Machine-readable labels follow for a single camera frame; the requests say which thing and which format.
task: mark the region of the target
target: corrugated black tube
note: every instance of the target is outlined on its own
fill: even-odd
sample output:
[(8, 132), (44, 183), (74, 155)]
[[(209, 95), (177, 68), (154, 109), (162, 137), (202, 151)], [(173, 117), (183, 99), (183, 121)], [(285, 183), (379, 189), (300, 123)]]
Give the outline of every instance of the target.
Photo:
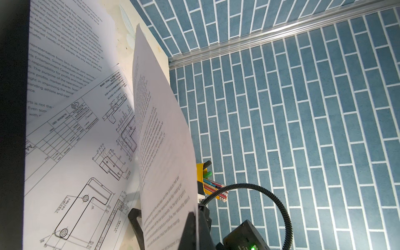
[(283, 243), (282, 250), (289, 250), (292, 246), (293, 242), (293, 228), (292, 228), (292, 222), (290, 221), (290, 216), (288, 214), (288, 211), (286, 210), (285, 206), (282, 204), (282, 202), (268, 189), (265, 189), (263, 187), (260, 187), (255, 184), (249, 184), (249, 183), (237, 183), (237, 184), (232, 184), (232, 185), (227, 185), (223, 188), (218, 189), (211, 195), (209, 195), (207, 198), (205, 198), (201, 204), (207, 205), (212, 199), (217, 197), (217, 195), (229, 191), (229, 190), (234, 190), (234, 189), (239, 189), (239, 188), (245, 188), (245, 189), (252, 189), (252, 190), (257, 190), (266, 196), (268, 196), (279, 208), (280, 213), (282, 214), (283, 221), (285, 222), (285, 241)]

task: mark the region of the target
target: white paper sheet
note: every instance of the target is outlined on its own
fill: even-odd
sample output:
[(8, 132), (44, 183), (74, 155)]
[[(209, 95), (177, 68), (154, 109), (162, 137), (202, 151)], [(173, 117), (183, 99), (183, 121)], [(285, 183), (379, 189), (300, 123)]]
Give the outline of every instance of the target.
[(117, 250), (138, 191), (133, 94), (105, 70), (26, 134), (24, 249)]
[(173, 250), (188, 213), (197, 211), (196, 161), (188, 125), (139, 26), (132, 75), (145, 248)]
[(93, 0), (31, 0), (27, 122), (118, 63), (114, 29)]

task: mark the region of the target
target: metal trim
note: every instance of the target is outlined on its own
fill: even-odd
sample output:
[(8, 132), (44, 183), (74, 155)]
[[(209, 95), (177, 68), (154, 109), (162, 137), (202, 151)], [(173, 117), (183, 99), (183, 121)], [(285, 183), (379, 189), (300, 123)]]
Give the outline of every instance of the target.
[(381, 10), (400, 6), (398, 0), (361, 0), (327, 10), (325, 12), (281, 24), (265, 30), (260, 30), (246, 36), (234, 38), (219, 44), (201, 48), (182, 55), (168, 58), (169, 68), (179, 68), (184, 65), (203, 61), (217, 56), (226, 55), (257, 45), (273, 42), (285, 37), (307, 32), (319, 27), (331, 25), (351, 18), (375, 13)]

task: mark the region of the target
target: engineering drawing sheet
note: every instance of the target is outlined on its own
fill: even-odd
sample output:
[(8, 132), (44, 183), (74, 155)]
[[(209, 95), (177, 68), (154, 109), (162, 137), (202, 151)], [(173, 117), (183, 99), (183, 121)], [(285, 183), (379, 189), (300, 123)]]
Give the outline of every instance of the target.
[(138, 199), (133, 94), (105, 71), (27, 125), (24, 249), (119, 249)]

